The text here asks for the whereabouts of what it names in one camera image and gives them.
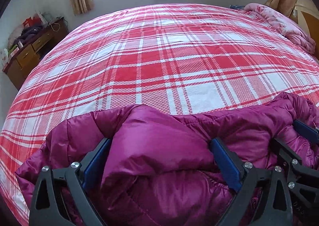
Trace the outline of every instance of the drawer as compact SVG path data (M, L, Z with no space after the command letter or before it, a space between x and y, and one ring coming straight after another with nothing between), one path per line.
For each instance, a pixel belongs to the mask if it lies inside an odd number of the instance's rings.
M30 72L39 64L40 60L38 55L34 54L31 60L26 66L22 68L22 75L24 78L27 78Z
M35 52L40 50L49 40L52 39L52 33L46 32L43 34L39 39L37 39L33 44L32 47Z
M20 66L23 68L28 64L28 62L33 58L35 51L31 45L28 45L18 56L17 61Z

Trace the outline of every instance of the red and white plaid sheet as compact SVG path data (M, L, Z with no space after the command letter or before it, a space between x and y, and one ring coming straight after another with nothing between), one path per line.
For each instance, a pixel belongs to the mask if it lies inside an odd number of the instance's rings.
M20 223L28 208L14 172L61 121L147 104L190 114L270 101L279 92L319 103L319 65L244 11L153 5L98 17L71 32L31 72L0 136L0 188Z

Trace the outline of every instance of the pink blanket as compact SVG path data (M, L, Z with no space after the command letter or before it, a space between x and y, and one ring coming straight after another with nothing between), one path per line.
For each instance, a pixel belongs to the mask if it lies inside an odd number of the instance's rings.
M268 22L282 36L286 37L293 44L300 46L309 54L315 54L316 43L306 34L293 20L278 13L276 10L262 4L248 4L245 11L258 16Z

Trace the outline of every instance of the wooden desk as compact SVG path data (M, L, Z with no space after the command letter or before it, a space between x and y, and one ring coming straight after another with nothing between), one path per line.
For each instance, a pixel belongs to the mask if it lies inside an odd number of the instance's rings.
M3 68L3 72L19 90L30 72L39 64L40 58L52 50L67 34L68 29L64 19L55 21L24 45Z

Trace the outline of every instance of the puffer jacket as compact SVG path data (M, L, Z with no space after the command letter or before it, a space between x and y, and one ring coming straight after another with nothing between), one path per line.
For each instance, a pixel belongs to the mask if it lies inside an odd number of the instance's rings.
M110 225L214 225L233 195L208 149L220 137L243 161L271 169L277 157L269 150L282 139L303 160L318 168L318 146L299 136L299 119L319 126L319 111L309 100L282 92L266 105L238 110L171 116L145 105L95 111L63 121L16 171L30 207L37 176L44 165L68 167L105 138L113 138L102 181L89 197ZM249 222L258 195L242 225ZM80 217L70 204L77 224Z

